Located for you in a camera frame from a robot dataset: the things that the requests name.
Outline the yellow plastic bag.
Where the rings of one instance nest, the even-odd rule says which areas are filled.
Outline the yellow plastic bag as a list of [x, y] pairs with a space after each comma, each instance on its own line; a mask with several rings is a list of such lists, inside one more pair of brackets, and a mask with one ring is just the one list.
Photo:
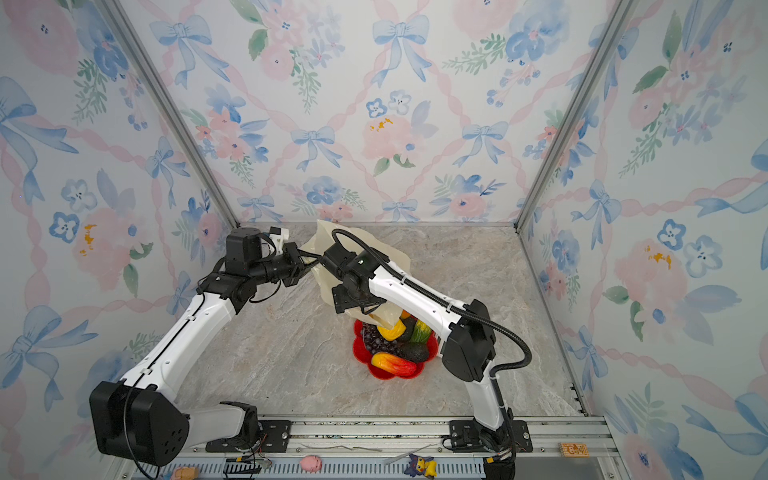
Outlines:
[[[385, 243], [362, 228], [348, 227], [325, 220], [317, 220], [314, 226], [316, 227], [315, 233], [304, 243], [300, 244], [301, 250], [321, 255], [334, 245], [342, 245], [345, 250], [353, 255], [354, 260], [362, 260], [364, 266], [372, 265], [374, 259], [354, 240], [345, 235], [339, 235], [338, 240], [334, 239], [332, 231], [339, 229], [356, 236], [371, 249], [377, 250], [381, 258], [388, 257], [390, 261], [395, 262], [405, 273], [411, 273], [411, 258], [405, 252]], [[334, 306], [332, 289], [337, 285], [341, 285], [342, 281], [322, 266], [314, 267], [312, 274], [320, 286], [322, 300], [330, 306]], [[345, 314], [364, 323], [391, 328], [398, 322], [402, 312], [401, 307], [397, 307], [390, 301], [379, 305], [375, 311], [369, 313], [371, 309], [372, 306], [363, 308], [353, 307], [347, 309]]]

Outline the red flower-shaped bowl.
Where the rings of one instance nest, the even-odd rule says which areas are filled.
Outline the red flower-shaped bowl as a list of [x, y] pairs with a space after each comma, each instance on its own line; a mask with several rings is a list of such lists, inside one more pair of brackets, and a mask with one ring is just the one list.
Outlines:
[[[399, 343], [400, 346], [403, 343], [410, 342], [410, 337], [412, 335], [415, 323], [416, 323], [416, 321], [413, 318], [407, 318], [407, 319], [404, 320], [404, 324], [407, 327], [407, 330], [406, 330], [406, 332], [400, 338], [398, 338], [396, 340]], [[416, 373], [414, 375], [412, 375], [410, 377], [399, 377], [399, 376], [394, 376], [394, 375], [388, 374], [387, 372], [384, 372], [384, 371], [382, 371], [382, 370], [380, 370], [378, 368], [375, 368], [375, 367], [373, 367], [371, 365], [371, 359], [372, 359], [372, 357], [374, 355], [371, 355], [365, 349], [364, 344], [363, 344], [363, 340], [362, 340], [362, 337], [361, 337], [361, 330], [362, 330], [362, 327], [363, 327], [364, 324], [368, 324], [368, 323], [363, 323], [360, 320], [356, 320], [355, 323], [354, 323], [353, 331], [354, 331], [354, 334], [355, 334], [355, 339], [354, 339], [354, 342], [353, 342], [352, 351], [353, 351], [353, 355], [354, 355], [355, 359], [357, 361], [359, 361], [360, 363], [365, 364], [367, 366], [367, 368], [368, 368], [369, 373], [374, 378], [376, 378], [376, 379], [379, 379], [379, 380], [390, 380], [390, 379], [395, 379], [395, 378], [403, 379], [403, 380], [415, 379], [415, 378], [417, 378], [423, 372], [425, 364], [427, 362], [433, 360], [437, 356], [439, 342], [438, 342], [435, 334], [432, 333], [431, 337], [429, 338], [428, 342], [426, 343], [428, 348], [429, 348], [430, 358], [429, 358], [428, 361], [426, 361], [424, 363], [417, 364], [418, 365], [418, 370], [416, 371]]]

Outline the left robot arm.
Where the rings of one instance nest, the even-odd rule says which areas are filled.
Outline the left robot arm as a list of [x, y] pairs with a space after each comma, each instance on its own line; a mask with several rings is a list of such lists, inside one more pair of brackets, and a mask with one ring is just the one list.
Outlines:
[[250, 452], [262, 439], [255, 406], [222, 402], [183, 411], [179, 390], [218, 332], [265, 284], [295, 284], [307, 267], [293, 242], [267, 258], [223, 257], [201, 278], [190, 305], [160, 342], [120, 379], [102, 381], [89, 407], [97, 449], [161, 468], [184, 449], [223, 442]]

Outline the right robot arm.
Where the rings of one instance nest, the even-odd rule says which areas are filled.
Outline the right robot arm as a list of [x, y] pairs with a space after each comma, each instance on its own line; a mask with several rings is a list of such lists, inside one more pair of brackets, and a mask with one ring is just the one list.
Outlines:
[[320, 264], [340, 284], [332, 289], [336, 310], [365, 312], [393, 304], [425, 323], [440, 341], [444, 368], [462, 381], [473, 407], [471, 440], [452, 441], [454, 449], [513, 449], [512, 414], [495, 377], [496, 335], [487, 311], [478, 302], [463, 304], [407, 275], [374, 249], [361, 253], [335, 244]]

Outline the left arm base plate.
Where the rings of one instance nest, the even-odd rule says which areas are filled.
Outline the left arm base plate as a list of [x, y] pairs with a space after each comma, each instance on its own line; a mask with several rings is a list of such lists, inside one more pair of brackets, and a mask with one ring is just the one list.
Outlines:
[[207, 453], [285, 453], [290, 440], [289, 420], [257, 420], [243, 427], [235, 437], [218, 439], [205, 445]]

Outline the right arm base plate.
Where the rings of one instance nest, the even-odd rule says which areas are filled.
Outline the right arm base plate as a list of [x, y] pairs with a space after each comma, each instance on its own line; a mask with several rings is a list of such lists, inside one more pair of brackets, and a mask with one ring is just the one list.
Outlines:
[[452, 420], [443, 447], [453, 452], [501, 454], [510, 449], [515, 453], [531, 453], [533, 444], [528, 425], [522, 420], [506, 422], [493, 430], [472, 420]]

